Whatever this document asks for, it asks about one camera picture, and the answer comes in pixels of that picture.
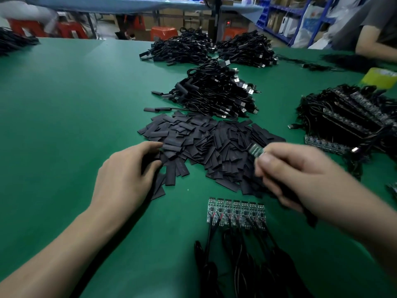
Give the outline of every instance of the white plastic bag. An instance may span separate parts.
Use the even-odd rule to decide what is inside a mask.
[[[316,25],[320,20],[324,8],[309,5],[303,15],[298,34],[292,48],[305,48],[309,44],[310,38],[315,31]]]

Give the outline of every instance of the green workbench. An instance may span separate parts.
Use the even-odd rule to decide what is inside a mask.
[[[144,140],[136,131],[166,106],[151,90],[167,92],[194,65],[140,61],[149,42],[42,39],[42,44],[0,58],[0,280],[39,252],[90,203],[97,171],[113,152]],[[293,58],[316,60],[323,51],[275,48]],[[303,143],[303,130],[289,130],[300,97],[362,74],[310,72],[281,62],[265,69],[232,65],[258,85],[260,109],[250,118],[288,142]],[[397,95],[392,89],[387,94]],[[152,201],[89,268],[75,294],[81,297],[198,297],[195,240],[205,244],[208,197],[259,200],[234,193],[205,177],[204,167]],[[393,207],[385,184],[397,181],[393,162],[375,154],[362,183]],[[305,218],[265,197],[268,225],[294,259],[316,297],[392,297],[397,293],[366,250],[338,230]],[[219,280],[230,285],[231,267],[219,238],[210,258]],[[230,289],[221,289],[229,295]]]

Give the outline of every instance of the table leg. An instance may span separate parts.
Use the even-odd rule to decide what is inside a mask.
[[[92,24],[90,14],[86,13],[86,15],[87,15],[88,23],[90,24],[92,35],[93,35],[94,39],[96,40],[97,39],[97,33],[95,32],[94,25]]]

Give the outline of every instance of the person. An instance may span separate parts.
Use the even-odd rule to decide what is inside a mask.
[[[332,38],[334,50],[397,62],[397,0],[369,0]]]
[[[141,174],[142,159],[161,146],[146,141],[111,155],[98,171],[87,210],[4,279],[0,297],[68,297],[98,251],[145,200],[161,161],[151,162]],[[397,213],[391,207],[314,147],[271,143],[264,150],[255,160],[255,174],[283,205],[302,211],[283,197],[274,180],[294,190],[319,218],[363,243],[395,279]]]
[[[33,20],[43,24],[44,32],[54,34],[58,22],[55,10],[27,4],[26,0],[0,0],[0,17],[3,19]]]

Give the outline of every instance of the cardboard box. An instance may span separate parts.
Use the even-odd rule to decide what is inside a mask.
[[[135,40],[136,41],[147,41],[150,42],[150,30],[135,30]]]
[[[281,22],[283,21],[284,15],[285,14],[283,14],[283,13],[276,14],[275,19],[274,19],[274,24],[273,24],[273,31],[275,33],[278,33],[278,30],[280,29]]]
[[[153,14],[152,11],[145,11],[145,13]],[[153,26],[158,26],[157,22],[154,21],[153,16],[143,16],[143,22],[145,23],[145,29],[152,29]]]
[[[296,29],[298,26],[299,19],[289,17],[285,24],[285,28],[283,30],[283,35],[287,38],[292,38],[295,32],[291,33],[291,30]]]
[[[288,7],[291,4],[292,0],[281,0],[280,5]]]
[[[183,10],[181,9],[163,9],[163,14],[175,14],[180,15],[180,18],[167,18],[163,17],[162,26],[173,27],[176,30],[180,30],[183,27]]]
[[[273,29],[275,17],[276,17],[276,14],[275,14],[275,13],[272,13],[272,14],[270,15],[270,17],[269,17],[269,19],[268,19],[268,24],[267,24],[267,27],[268,27],[268,28]]]
[[[285,29],[285,25],[287,24],[287,21],[288,21],[288,17],[284,17],[284,18],[281,20],[280,29],[278,30],[278,33],[279,33],[279,34],[283,34],[284,29]]]

